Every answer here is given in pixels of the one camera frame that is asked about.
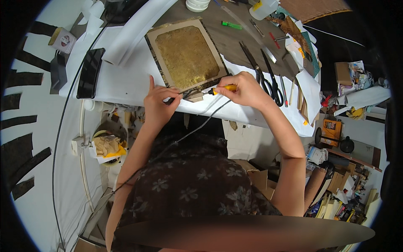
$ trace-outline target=cardboard frame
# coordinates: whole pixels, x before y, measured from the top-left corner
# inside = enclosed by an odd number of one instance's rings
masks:
[[[201,81],[201,82],[191,85],[189,87],[180,89],[181,93],[188,91],[188,90],[194,90],[199,86],[201,86],[201,88],[199,88],[200,90],[204,90],[206,88],[209,88],[209,87],[212,87],[212,86],[218,84],[222,77],[230,75],[228,72],[228,69],[224,65],[224,61],[222,60],[220,54],[218,53],[217,47],[215,46],[214,42],[211,40],[210,35],[208,34],[206,28],[204,27],[204,25],[200,19],[201,19],[200,17],[197,17],[197,18],[191,18],[191,19],[184,20],[184,21],[177,21],[174,23],[168,23],[165,25],[161,25],[159,27],[151,29],[145,35],[145,39],[148,43],[148,46],[154,57],[157,67],[160,70],[161,77],[164,80],[165,85],[167,87],[174,87],[175,83],[165,65],[164,59],[162,58],[162,55],[158,49],[158,46],[157,46],[155,40],[157,39],[158,35],[160,35],[160,34],[164,34],[166,32],[170,32],[170,31],[188,27],[188,26],[194,26],[200,30],[203,38],[205,39],[214,59],[219,67],[219,72],[215,77],[209,78],[205,81]]]

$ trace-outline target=white container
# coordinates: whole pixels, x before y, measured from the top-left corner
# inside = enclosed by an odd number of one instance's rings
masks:
[[[262,20],[277,10],[280,0],[260,0],[249,9],[254,19]]]
[[[209,2],[206,2],[207,3],[206,5],[197,5],[197,4],[194,4],[189,1],[190,0],[186,0],[186,8],[193,12],[202,12],[202,11],[206,10],[208,7],[208,3],[209,3]]]
[[[74,37],[73,34],[68,32],[65,28],[59,27],[54,31],[48,45],[56,50],[69,54],[76,41],[77,38]]]
[[[85,100],[84,108],[88,111],[115,113],[119,107],[112,103],[108,104],[105,102],[99,102],[94,100]]]
[[[208,5],[208,3],[210,2],[210,0],[207,0],[207,1],[203,1],[203,0],[187,0],[187,1],[189,3],[200,5],[200,6]]]

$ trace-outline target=wooden stick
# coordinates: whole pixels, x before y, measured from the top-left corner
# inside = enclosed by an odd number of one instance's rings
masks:
[[[293,79],[293,84],[291,86],[291,94],[290,94],[290,99],[288,104],[291,105],[291,102],[293,101],[293,91],[294,91],[294,87],[295,87],[295,79]]]

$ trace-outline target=green cutting mat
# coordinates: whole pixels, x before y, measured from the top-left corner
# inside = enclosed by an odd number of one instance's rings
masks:
[[[305,38],[306,42],[309,45],[309,50],[311,50],[311,54],[312,54],[312,65],[314,66],[314,78],[318,75],[319,73],[319,63],[318,60],[315,56],[315,52],[314,52],[314,48],[312,47],[312,43],[311,40],[309,39],[309,34],[307,31],[305,32],[301,32],[302,36]]]

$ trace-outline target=white wall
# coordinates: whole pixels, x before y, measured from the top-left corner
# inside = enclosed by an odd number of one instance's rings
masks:
[[[49,25],[70,29],[80,13],[83,0],[52,0],[38,16],[37,20]],[[55,50],[48,46],[50,37],[38,34],[27,34],[24,50],[51,61]],[[33,133],[33,151],[36,155],[50,147],[52,155],[38,164],[21,181],[35,176],[35,186],[15,201],[17,212],[40,251],[56,251],[60,242],[52,204],[52,161],[54,145],[65,98],[50,95],[50,73],[25,62],[15,60],[12,69],[17,72],[44,73],[41,86],[20,86],[7,88],[4,95],[22,92],[20,109],[7,110],[1,113],[2,120],[37,115],[37,122],[17,125],[1,131],[2,144],[28,133]],[[85,225],[89,214],[89,206],[84,192],[79,157],[71,154],[71,140],[79,134],[79,113],[81,101],[71,98],[64,116],[62,131],[56,154],[55,166],[55,198],[56,210],[63,240],[67,251],[73,247],[77,234]],[[84,132],[91,136],[100,123],[100,114],[86,112]],[[88,185],[94,206],[103,191],[100,177],[100,166],[89,157],[85,150],[85,167]]]
[[[379,169],[381,169],[382,172],[370,169],[370,175],[364,186],[366,194],[362,196],[362,200],[360,200],[361,203],[366,204],[372,188],[376,188],[378,189],[377,192],[380,192],[383,174],[389,164],[389,162],[386,161],[385,124],[369,120],[356,121],[348,117],[337,117],[337,119],[340,119],[344,123],[343,137],[349,136],[353,140],[363,142],[381,150]],[[371,205],[371,211],[368,211],[366,215],[367,220],[363,223],[364,226],[371,227],[381,205],[382,200],[380,198]],[[359,243],[354,244],[349,251],[355,251],[358,245]]]

